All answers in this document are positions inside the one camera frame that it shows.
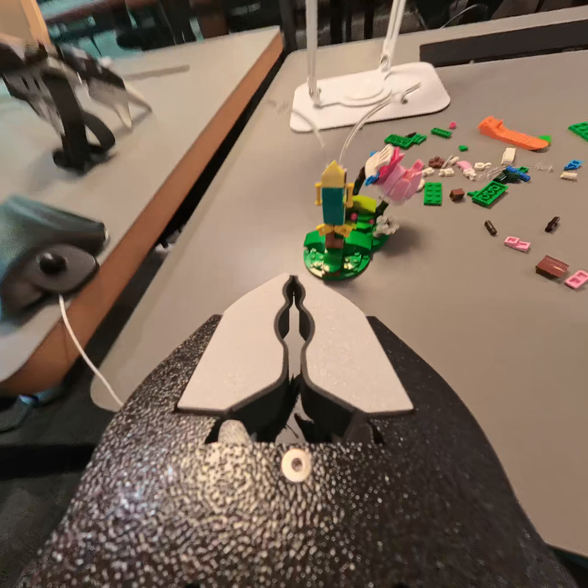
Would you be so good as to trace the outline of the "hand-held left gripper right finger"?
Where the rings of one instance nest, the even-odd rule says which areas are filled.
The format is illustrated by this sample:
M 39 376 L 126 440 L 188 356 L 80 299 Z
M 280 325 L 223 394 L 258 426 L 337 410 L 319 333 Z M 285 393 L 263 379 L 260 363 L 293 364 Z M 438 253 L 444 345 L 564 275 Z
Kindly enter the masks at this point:
M 313 391 L 369 416 L 408 413 L 413 403 L 367 316 L 315 277 L 297 277 L 305 340 L 300 367 Z

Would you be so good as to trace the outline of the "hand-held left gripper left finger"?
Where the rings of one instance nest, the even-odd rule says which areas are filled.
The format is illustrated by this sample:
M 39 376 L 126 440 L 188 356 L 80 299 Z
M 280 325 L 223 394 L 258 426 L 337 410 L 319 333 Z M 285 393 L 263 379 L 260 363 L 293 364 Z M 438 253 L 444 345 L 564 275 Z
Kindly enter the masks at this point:
M 279 320 L 289 318 L 292 276 L 279 274 L 243 295 L 222 315 L 180 400 L 185 412 L 229 412 L 271 391 L 288 375 Z

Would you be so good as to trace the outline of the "toy brick flower model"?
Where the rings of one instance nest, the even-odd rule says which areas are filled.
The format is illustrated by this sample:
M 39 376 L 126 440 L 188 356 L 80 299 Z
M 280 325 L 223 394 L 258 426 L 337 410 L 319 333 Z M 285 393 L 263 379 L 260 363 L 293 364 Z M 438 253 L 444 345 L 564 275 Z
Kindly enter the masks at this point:
M 424 186 L 420 159 L 405 167 L 405 153 L 387 145 L 370 154 L 356 180 L 333 161 L 315 184 L 315 203 L 322 223 L 307 233 L 303 260 L 307 270 L 324 282 L 360 275 L 373 255 L 399 229 L 392 208 L 410 200 Z

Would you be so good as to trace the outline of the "grey desk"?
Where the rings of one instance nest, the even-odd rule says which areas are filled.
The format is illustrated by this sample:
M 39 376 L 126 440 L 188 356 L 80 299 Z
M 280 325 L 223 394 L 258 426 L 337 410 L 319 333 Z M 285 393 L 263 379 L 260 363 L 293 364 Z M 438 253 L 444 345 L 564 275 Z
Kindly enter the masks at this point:
M 443 157 L 466 144 L 469 161 L 500 161 L 481 136 L 488 115 L 508 128 L 551 135 L 545 153 L 518 151 L 540 169 L 491 209 L 440 207 L 416 196 L 394 211 L 400 229 L 354 281 L 334 285 L 379 318 L 467 404 L 489 437 L 527 515 L 551 545 L 587 556 L 587 288 L 535 271 L 549 255 L 587 270 L 587 143 L 568 127 L 587 121 L 587 51 L 442 68 L 449 107 L 418 119 L 373 124 L 343 158 L 351 179 L 393 132 L 457 123 L 451 141 L 428 137 L 407 154 Z M 348 130 L 294 134 L 289 108 L 306 78 L 290 54 L 265 99 L 185 226 L 100 367 L 126 399 L 211 315 L 287 272 L 309 277 L 305 234 L 320 220 L 314 184 Z

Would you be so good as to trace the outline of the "scattered loose toy bricks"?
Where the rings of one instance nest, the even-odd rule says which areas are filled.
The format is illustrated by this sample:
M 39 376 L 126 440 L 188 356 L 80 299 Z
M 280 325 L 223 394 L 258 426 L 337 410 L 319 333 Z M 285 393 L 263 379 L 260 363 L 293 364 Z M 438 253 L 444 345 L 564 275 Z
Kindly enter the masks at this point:
M 587 121 L 575 123 L 569 126 L 569 131 L 576 136 L 582 138 L 587 142 Z M 480 190 L 469 192 L 468 196 L 471 201 L 484 208 L 489 208 L 490 205 L 496 203 L 507 191 L 507 184 L 510 181 L 530 181 L 528 170 L 523 168 L 513 167 L 515 147 L 507 148 L 504 151 L 502 160 L 503 169 L 498 176 L 485 187 Z M 575 180 L 577 177 L 576 170 L 581 166 L 582 162 L 579 160 L 572 160 L 566 165 L 562 171 L 561 178 L 568 180 Z M 424 188 L 424 204 L 425 205 L 441 205 L 442 203 L 442 184 L 437 182 L 421 182 Z M 530 249 L 530 242 L 526 242 L 515 236 L 508 236 L 504 240 L 504 246 L 527 253 Z M 559 280 L 566 277 L 569 271 L 569 265 L 552 257 L 546 255 L 537 265 L 536 273 L 543 275 L 549 279 Z M 567 287 L 571 289 L 580 289 L 587 284 L 587 272 L 578 270 L 573 275 L 569 276 L 564 282 Z

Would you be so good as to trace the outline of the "dark grey device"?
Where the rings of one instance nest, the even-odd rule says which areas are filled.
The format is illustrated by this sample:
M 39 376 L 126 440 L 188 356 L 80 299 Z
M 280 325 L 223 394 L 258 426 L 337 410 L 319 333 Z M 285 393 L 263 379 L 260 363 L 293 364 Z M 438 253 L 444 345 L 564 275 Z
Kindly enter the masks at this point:
M 1 320 L 23 321 L 46 300 L 82 289 L 108 241 L 101 221 L 10 196 L 1 203 Z

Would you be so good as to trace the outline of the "wood-edged grey table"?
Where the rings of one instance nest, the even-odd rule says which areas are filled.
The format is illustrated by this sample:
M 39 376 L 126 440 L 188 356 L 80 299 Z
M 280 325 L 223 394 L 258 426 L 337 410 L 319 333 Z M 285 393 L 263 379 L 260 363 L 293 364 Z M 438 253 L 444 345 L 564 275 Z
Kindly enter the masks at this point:
M 1 100 L 1 200 L 27 196 L 107 228 L 98 275 L 67 309 L 81 345 L 103 322 L 282 51 L 275 26 L 116 60 L 116 69 L 132 78 L 152 111 L 134 111 L 129 130 L 83 94 L 82 103 L 116 135 L 113 156 L 83 177 L 54 165 L 56 138 L 48 124 L 24 104 Z

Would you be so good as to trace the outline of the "wooden book stand white base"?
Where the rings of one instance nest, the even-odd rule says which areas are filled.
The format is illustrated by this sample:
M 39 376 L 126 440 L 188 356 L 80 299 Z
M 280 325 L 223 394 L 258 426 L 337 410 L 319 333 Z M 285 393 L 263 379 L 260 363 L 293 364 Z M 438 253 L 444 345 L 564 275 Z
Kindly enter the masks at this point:
M 427 62 L 393 65 L 406 1 L 393 1 L 380 62 L 374 70 L 318 79 L 318 2 L 305 2 L 307 81 L 293 95 L 290 128 L 296 132 L 405 119 L 447 108 L 450 96 Z

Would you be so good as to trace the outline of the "orange brick separator tool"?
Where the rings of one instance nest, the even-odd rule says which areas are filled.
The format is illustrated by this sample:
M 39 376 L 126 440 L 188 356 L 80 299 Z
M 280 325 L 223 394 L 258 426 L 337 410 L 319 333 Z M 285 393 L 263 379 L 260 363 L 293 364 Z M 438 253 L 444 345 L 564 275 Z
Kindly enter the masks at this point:
M 550 141 L 505 127 L 503 120 L 494 116 L 486 117 L 477 128 L 483 136 L 527 151 L 541 151 L 550 146 Z

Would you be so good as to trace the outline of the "black gripper on stand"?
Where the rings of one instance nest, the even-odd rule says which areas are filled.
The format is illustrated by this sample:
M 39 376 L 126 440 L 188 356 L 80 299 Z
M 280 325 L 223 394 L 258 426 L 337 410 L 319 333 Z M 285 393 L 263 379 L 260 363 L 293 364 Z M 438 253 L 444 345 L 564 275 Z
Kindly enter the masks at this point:
M 130 104 L 152 110 L 105 62 L 62 43 L 45 45 L 1 34 L 1 77 L 12 98 L 53 127 L 62 144 L 53 152 L 54 164 L 68 171 L 87 172 L 108 157 L 116 142 L 106 124 L 81 106 L 78 88 L 113 110 L 128 129 L 133 126 Z

